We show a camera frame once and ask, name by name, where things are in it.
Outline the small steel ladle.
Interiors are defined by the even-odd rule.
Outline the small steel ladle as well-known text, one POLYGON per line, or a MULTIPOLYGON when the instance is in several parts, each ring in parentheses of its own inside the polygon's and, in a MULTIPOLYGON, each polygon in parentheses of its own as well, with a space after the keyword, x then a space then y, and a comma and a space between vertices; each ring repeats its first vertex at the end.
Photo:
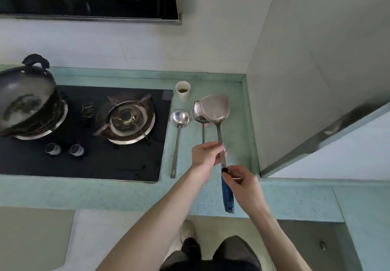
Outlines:
POLYGON ((177 164, 178 164, 178 153, 179 153, 179 140, 181 135, 181 130, 183 127, 187 126, 190 122, 190 116, 186 110, 178 109, 173 111, 170 116, 170 120, 173 125, 177 128, 177 137, 175 141, 175 150, 173 153, 172 167, 170 172, 170 178, 174 179, 177 175, 177 164))

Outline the person's left hand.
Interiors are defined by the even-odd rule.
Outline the person's left hand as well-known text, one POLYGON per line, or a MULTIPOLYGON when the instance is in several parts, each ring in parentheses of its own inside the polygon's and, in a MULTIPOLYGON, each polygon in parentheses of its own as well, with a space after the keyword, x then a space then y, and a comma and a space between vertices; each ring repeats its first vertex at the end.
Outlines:
POLYGON ((208 179, 214 166, 206 165, 205 155, 205 143, 192 148, 191 170, 202 176, 202 178, 208 179))

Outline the black glass gas stove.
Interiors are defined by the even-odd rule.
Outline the black glass gas stove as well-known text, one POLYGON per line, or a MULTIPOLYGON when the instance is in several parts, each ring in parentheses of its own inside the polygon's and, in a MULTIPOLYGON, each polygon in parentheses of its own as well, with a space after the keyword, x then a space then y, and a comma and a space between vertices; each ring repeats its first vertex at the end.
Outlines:
POLYGON ((65 121, 52 133, 34 140, 0 136, 0 174, 125 180, 146 183, 159 181, 173 91, 118 87, 58 86, 68 105, 65 121), (107 96, 130 92, 152 94, 155 124, 147 139, 130 145, 115 145, 97 130, 95 115, 107 96), (48 143, 58 144, 61 154, 45 153, 48 143), (85 149, 81 157, 69 153, 72 145, 85 149))

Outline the dark grey trousers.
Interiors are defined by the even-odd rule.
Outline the dark grey trousers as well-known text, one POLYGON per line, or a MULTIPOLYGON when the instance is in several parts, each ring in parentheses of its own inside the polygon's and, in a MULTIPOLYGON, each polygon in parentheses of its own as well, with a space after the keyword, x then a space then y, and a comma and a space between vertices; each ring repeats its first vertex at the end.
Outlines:
POLYGON ((262 267, 247 242, 234 235, 219 245, 210 260, 202 259, 195 238, 186 238, 181 249, 174 251, 159 271, 262 271, 262 267))

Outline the white cup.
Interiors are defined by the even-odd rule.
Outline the white cup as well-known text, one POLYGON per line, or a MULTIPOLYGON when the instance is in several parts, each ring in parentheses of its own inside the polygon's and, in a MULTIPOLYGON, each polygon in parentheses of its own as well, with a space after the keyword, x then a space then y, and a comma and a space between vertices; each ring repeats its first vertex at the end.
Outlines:
POLYGON ((175 86, 175 90, 180 101, 187 101, 190 96, 191 85, 187 81, 179 81, 175 86))

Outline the person's right forearm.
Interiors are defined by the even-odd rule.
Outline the person's right forearm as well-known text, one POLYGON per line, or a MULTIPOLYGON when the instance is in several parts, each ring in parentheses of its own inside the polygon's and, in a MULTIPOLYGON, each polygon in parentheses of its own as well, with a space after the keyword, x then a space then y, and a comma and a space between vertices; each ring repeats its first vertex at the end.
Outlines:
POLYGON ((256 204, 246 212, 259 231, 277 271, 312 271, 267 207, 256 204))

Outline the steel spatula with blue handle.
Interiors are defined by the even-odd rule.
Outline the steel spatula with blue handle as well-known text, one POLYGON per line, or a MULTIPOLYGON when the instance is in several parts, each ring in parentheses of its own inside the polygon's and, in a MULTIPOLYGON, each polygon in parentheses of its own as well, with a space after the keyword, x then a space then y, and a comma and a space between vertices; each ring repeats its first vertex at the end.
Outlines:
MULTIPOLYGON (((212 94, 200 101, 203 116, 216 126, 218 144, 223 145, 221 124, 230 114, 230 98, 224 94, 212 94)), ((234 196, 230 187, 222 180, 222 197, 224 209, 227 213, 234 213, 234 196)))

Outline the person's left forearm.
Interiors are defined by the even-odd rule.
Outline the person's left forearm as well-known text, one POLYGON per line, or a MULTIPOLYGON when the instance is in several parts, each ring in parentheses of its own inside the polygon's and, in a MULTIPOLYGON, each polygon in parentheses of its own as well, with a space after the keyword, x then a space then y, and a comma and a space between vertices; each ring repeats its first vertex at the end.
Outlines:
POLYGON ((192 165, 123 235, 95 271, 158 271, 211 170, 192 165))

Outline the large steel ladle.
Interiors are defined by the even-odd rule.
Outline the large steel ladle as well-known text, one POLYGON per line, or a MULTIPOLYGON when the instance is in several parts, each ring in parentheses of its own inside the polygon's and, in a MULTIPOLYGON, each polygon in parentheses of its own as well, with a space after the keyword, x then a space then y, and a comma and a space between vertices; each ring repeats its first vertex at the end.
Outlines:
POLYGON ((202 124, 202 144, 205 143, 205 126, 209 123, 208 120, 204 117, 201 103, 199 100, 194 101, 192 108, 192 117, 196 122, 202 124))

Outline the person's right hand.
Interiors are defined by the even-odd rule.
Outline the person's right hand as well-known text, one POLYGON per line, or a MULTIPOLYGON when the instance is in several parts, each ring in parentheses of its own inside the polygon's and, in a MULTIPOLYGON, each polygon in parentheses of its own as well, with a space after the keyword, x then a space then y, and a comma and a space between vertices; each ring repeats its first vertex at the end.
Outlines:
POLYGON ((227 169, 227 173, 238 183, 238 188, 232 189, 232 192, 245 213, 253 217, 269 212, 269 206, 257 176, 242 165, 231 165, 227 169))

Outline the grey cabinet door with knob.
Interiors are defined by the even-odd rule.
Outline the grey cabinet door with knob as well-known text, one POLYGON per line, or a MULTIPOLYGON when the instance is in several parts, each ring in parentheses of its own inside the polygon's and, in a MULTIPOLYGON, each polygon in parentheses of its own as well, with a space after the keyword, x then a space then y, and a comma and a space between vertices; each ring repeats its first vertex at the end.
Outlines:
POLYGON ((336 235, 338 223, 278 220, 312 271, 347 271, 336 235))

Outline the steel gas burner with grate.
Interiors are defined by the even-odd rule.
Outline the steel gas burner with grate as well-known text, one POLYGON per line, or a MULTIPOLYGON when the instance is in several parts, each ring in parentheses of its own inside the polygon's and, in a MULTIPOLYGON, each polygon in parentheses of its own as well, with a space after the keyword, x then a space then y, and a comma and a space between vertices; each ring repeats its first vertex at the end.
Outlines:
POLYGON ((97 130, 93 135, 102 136, 115 145, 130 145, 147 139, 155 120, 151 93, 107 96, 95 115, 97 130))

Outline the plain grey cabinet door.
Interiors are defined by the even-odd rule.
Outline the plain grey cabinet door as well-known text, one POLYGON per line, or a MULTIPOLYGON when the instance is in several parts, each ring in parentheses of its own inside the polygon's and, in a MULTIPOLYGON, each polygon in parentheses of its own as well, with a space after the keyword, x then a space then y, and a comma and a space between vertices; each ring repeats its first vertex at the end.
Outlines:
POLYGON ((0 206, 0 271, 52 271, 64 265, 75 210, 0 206))

